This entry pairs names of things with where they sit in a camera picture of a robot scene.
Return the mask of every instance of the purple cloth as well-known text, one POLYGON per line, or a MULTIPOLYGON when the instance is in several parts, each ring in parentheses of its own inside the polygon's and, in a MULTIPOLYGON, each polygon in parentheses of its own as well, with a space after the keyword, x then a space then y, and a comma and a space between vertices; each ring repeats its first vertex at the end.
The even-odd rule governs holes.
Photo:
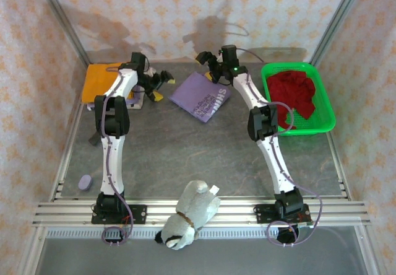
POLYGON ((193 72, 169 99, 206 123, 230 95, 231 90, 226 86, 214 84, 205 76, 193 72))

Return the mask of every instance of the plastic basket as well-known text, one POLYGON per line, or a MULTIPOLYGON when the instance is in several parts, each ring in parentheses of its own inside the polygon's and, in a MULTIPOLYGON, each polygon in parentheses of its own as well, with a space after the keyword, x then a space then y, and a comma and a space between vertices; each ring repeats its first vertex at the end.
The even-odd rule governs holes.
MULTIPOLYGON (((309 63, 269 63, 266 64, 261 70, 262 81, 264 84, 265 95, 268 101, 271 101, 271 96, 268 90, 267 79, 283 71, 304 71, 308 78, 311 78, 316 91, 312 98, 315 105, 315 111, 311 117, 306 120, 297 111, 294 111, 296 129, 291 129, 281 136, 301 136, 307 134, 325 133, 331 131, 335 126, 335 115, 333 108, 330 104, 329 97, 322 83, 321 75, 317 69, 309 63)), ((290 114, 287 116, 286 122, 290 124, 290 114)))

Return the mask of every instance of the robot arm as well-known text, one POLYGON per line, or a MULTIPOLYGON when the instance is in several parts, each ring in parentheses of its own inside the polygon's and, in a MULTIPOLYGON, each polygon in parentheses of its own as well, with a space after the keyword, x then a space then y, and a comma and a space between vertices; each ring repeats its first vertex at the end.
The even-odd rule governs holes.
MULTIPOLYGON (((257 87, 253 84, 249 74, 238 74, 234 78, 233 84, 234 88, 241 94, 249 110, 262 108, 263 105, 268 102, 263 96, 261 96, 257 87)), ((276 155, 271 152, 269 136, 265 137, 264 139, 257 140, 256 143, 263 153, 264 159, 267 162, 268 168, 270 170, 275 194, 280 194, 281 191, 288 193, 289 191, 293 191, 295 187, 285 178, 281 170, 278 168, 277 159, 279 160, 279 164, 283 168, 284 172, 287 175, 289 174, 285 161, 283 160, 282 153, 280 152, 278 137, 274 137, 272 142, 276 151, 276 155)))
POLYGON ((256 142, 270 170, 275 192, 275 210, 284 219, 304 208, 299 189, 287 179, 289 175, 278 144, 277 106, 269 104, 254 85, 248 70, 239 65, 234 45, 223 46, 216 57, 211 52, 201 52, 196 60, 208 63, 212 82, 217 83, 221 76, 241 94, 249 108, 247 130, 249 137, 256 142))
POLYGON ((145 74, 145 59, 142 53, 132 53, 131 61, 118 67, 118 77, 110 89, 104 95, 95 97, 96 129, 100 133, 103 146, 103 179, 94 209, 94 217, 98 218, 92 219, 94 224, 118 224, 127 215, 126 208, 117 196, 118 193, 124 197, 121 164, 125 135, 129 132, 130 126, 127 96, 139 85, 152 101, 157 102, 162 99, 162 95, 156 90, 164 82, 174 83, 172 75, 166 71, 157 74, 151 70, 151 76, 145 74))

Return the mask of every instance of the purple sponge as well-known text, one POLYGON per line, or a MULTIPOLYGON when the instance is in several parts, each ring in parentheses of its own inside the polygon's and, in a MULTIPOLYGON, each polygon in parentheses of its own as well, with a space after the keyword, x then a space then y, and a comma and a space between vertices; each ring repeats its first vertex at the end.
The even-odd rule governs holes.
POLYGON ((79 181, 79 188, 84 191, 89 190, 92 184, 92 180, 93 179, 90 175, 84 175, 79 181))

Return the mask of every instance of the red cloth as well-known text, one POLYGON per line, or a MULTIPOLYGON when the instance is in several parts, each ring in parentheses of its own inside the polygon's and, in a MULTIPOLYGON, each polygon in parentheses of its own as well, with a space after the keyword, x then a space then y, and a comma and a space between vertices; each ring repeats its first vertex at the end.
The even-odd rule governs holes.
MULTIPOLYGON (((285 71, 270 76, 267 79, 271 100, 287 104, 295 109, 302 117, 308 119, 315 110, 312 97, 315 94, 315 85, 305 72, 285 71)), ((278 124, 286 129, 288 110, 278 105, 278 124)))

